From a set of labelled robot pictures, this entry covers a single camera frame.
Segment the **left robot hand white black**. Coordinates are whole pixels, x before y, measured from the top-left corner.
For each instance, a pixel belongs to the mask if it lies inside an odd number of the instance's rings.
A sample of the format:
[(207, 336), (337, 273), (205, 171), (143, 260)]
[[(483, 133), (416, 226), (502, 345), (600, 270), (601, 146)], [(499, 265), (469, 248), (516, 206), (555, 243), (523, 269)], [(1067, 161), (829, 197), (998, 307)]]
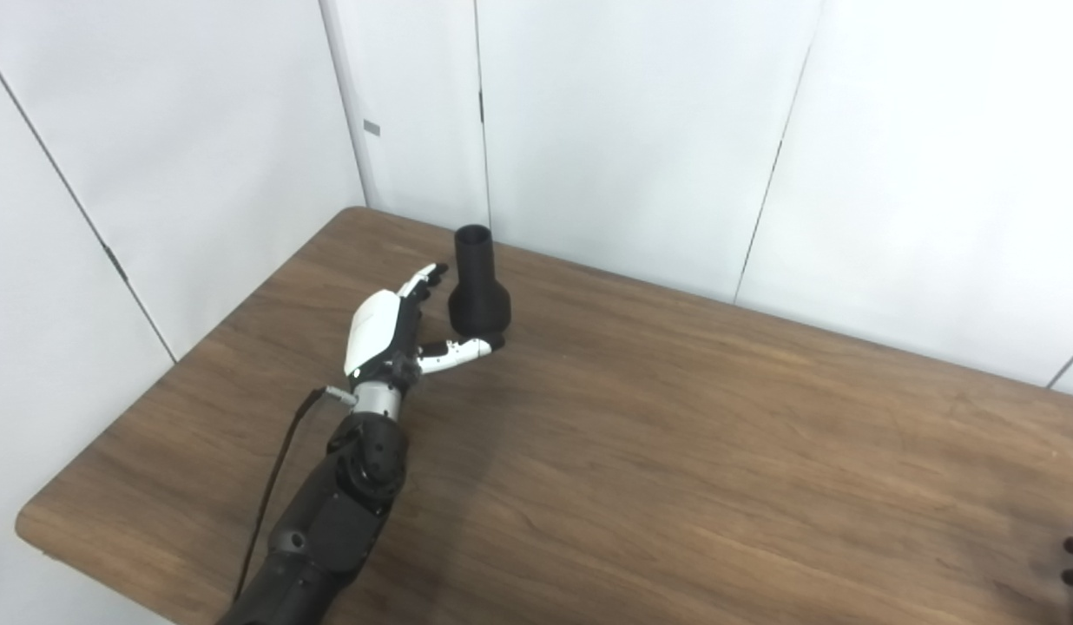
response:
[(380, 383), (405, 394), (428, 373), (456, 368), (504, 348), (501, 333), (418, 343), (421, 306), (446, 272), (446, 264), (423, 266), (400, 289), (379, 290), (363, 300), (347, 336), (350, 391)]

